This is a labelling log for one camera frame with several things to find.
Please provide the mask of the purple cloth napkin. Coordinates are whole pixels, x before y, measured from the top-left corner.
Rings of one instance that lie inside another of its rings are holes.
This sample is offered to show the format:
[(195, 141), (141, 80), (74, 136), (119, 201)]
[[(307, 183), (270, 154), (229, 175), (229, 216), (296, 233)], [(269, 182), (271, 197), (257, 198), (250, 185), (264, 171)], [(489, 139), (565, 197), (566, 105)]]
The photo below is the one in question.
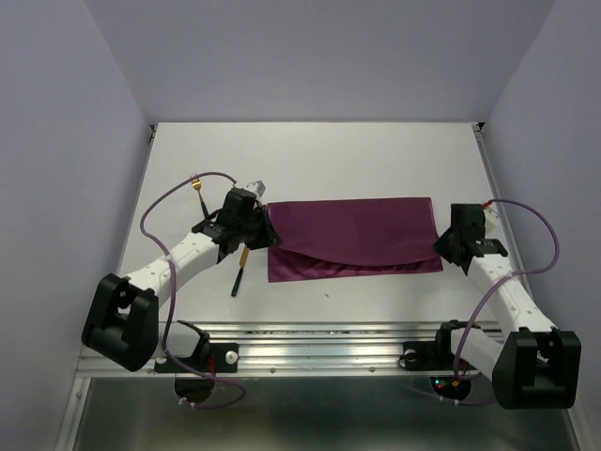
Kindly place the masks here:
[(443, 270), (429, 197), (287, 201), (269, 214), (281, 238), (271, 283)]

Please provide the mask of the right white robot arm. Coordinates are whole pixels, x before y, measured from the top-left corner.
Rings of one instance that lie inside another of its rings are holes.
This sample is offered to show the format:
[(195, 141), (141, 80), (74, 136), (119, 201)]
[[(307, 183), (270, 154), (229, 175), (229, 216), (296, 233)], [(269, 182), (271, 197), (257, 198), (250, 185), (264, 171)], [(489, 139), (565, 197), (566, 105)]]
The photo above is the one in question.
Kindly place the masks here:
[(435, 251), (460, 268), (482, 300), (465, 321), (443, 323), (432, 344), (435, 361), (456, 377), (468, 364), (492, 384), (497, 403), (512, 409), (570, 409), (578, 387), (581, 342), (536, 305), (502, 243), (487, 237), (487, 204), (451, 206), (449, 228)]

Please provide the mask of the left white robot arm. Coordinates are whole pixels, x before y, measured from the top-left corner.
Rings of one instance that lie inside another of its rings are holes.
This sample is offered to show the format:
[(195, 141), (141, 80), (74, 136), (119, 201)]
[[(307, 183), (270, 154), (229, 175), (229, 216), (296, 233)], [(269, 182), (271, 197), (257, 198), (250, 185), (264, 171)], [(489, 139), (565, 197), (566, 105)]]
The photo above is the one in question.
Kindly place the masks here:
[(264, 192), (262, 181), (232, 188), (220, 209), (161, 257), (124, 276), (104, 276), (85, 320), (83, 345), (129, 371), (153, 358), (172, 357), (172, 323), (159, 321), (161, 307), (173, 304), (180, 288), (241, 246), (256, 250), (280, 243), (261, 199)]

